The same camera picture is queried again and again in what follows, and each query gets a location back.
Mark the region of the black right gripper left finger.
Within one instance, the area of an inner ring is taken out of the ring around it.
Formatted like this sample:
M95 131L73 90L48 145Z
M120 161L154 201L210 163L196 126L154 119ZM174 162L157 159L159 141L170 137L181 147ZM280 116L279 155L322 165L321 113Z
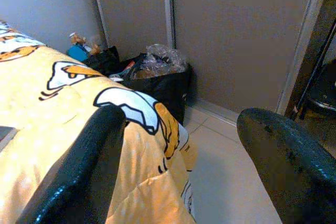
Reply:
M125 114L99 108L53 164L16 223L105 223L123 144Z

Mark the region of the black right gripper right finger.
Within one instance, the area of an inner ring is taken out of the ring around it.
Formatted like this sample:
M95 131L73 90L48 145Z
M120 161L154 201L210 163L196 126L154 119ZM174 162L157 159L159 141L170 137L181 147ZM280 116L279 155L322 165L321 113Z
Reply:
M335 158L316 139L260 108L240 113L237 133L283 223L335 223Z

